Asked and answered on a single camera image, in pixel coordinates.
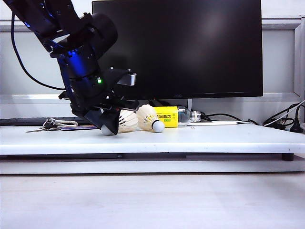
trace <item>plastic water bottle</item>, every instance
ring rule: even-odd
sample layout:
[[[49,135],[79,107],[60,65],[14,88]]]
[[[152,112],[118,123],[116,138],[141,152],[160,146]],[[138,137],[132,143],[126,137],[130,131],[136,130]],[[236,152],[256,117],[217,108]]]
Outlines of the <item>plastic water bottle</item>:
[[[157,106],[154,109],[165,127],[186,126],[201,121],[200,112],[190,111],[184,106]]]

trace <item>monitor stand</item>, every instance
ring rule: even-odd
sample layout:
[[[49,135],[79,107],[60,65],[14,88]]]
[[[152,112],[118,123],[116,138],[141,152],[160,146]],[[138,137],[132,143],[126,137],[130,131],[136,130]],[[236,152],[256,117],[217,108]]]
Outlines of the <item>monitor stand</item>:
[[[187,99],[187,109],[192,110],[193,99]]]

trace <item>yellow bottle label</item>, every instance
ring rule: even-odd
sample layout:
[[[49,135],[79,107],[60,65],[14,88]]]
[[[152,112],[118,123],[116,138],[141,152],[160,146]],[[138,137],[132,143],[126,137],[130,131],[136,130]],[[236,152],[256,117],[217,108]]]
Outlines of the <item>yellow bottle label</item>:
[[[156,106],[158,119],[165,127],[178,127],[178,107],[177,106]]]

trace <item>white table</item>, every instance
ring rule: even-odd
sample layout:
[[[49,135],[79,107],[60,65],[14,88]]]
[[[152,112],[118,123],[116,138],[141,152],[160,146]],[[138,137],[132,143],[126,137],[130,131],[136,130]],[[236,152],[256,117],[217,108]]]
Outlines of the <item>white table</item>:
[[[35,160],[0,162],[2,173],[137,173],[137,172],[268,172],[304,171],[301,158],[282,161],[278,155],[258,157],[204,153],[305,153],[305,135],[255,126],[187,126],[167,128],[161,134],[145,131],[103,136],[100,130],[26,133],[37,127],[1,127],[0,154],[98,154],[87,160]],[[185,159],[106,159],[108,154],[182,153]]]
[[[303,229],[305,174],[0,177],[1,229]]]

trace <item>white wall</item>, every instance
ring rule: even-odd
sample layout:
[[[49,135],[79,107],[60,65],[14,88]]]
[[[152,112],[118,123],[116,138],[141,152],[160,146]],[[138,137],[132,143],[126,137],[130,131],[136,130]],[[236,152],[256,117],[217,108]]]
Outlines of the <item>white wall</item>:
[[[79,16],[91,12],[91,0],[72,0]],[[11,11],[0,2],[0,19],[10,19]],[[297,16],[305,14],[305,0],[262,0],[262,16]]]

